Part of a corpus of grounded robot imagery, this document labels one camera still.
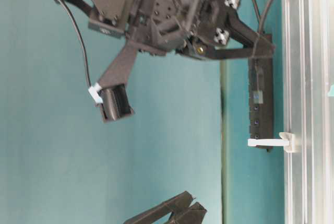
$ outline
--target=white connector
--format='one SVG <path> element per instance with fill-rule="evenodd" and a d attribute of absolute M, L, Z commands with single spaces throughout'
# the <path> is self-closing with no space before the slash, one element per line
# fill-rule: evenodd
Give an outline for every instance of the white connector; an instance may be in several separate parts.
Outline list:
<path fill-rule="evenodd" d="M 281 139 L 249 139 L 248 146 L 284 147 L 287 153 L 297 152 L 296 138 L 291 133 L 280 133 Z"/>

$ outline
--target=teal wall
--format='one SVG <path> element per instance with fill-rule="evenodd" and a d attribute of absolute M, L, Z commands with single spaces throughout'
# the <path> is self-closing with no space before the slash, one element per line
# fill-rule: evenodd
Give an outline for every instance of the teal wall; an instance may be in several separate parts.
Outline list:
<path fill-rule="evenodd" d="M 136 115 L 103 124 L 62 8 L 0 4 L 0 223 L 123 223 L 184 190 L 221 223 L 219 63 L 140 55 Z M 73 10 L 96 80 L 124 41 Z"/>
<path fill-rule="evenodd" d="M 257 0 L 262 11 L 267 0 Z M 240 18 L 253 30 L 257 20 L 251 0 L 242 0 Z M 274 64 L 275 134 L 283 131 L 281 0 L 275 0 L 265 26 L 272 33 Z M 283 150 L 271 152 L 247 147 L 248 64 L 247 60 L 224 62 L 224 150 L 223 198 L 227 224 L 284 223 Z"/>

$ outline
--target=black robotic arm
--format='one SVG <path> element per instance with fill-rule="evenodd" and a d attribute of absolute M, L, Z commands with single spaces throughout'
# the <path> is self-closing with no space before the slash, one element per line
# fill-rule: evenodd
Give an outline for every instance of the black robotic arm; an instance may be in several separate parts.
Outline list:
<path fill-rule="evenodd" d="M 241 0 L 64 0 L 89 17 L 89 28 L 126 44 L 89 92 L 104 121 L 134 112 L 126 85 L 138 52 L 153 56 L 176 53 L 198 60 L 268 58 L 274 46 L 239 20 Z M 242 49 L 226 49 L 230 39 Z"/>

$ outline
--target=white plastic bracket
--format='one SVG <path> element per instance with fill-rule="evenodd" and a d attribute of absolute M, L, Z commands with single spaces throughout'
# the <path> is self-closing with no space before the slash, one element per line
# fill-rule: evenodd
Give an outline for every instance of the white plastic bracket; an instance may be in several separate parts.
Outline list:
<path fill-rule="evenodd" d="M 99 95 L 99 91 L 102 90 L 102 87 L 99 83 L 96 83 L 94 86 L 91 86 L 88 91 L 90 95 L 93 97 L 96 104 L 103 104 L 103 100 Z"/>
<path fill-rule="evenodd" d="M 281 139 L 249 139 L 248 146 L 268 146 L 268 147 L 284 147 L 287 153 L 297 151 L 295 135 L 291 133 L 280 133 Z"/>

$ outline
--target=bolt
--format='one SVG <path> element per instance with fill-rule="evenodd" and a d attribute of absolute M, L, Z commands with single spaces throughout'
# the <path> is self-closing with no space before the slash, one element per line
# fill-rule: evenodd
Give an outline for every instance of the bolt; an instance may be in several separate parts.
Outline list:
<path fill-rule="evenodd" d="M 199 54 L 204 54 L 204 47 L 203 46 L 199 46 L 198 48 L 197 48 L 197 52 L 199 53 Z"/>

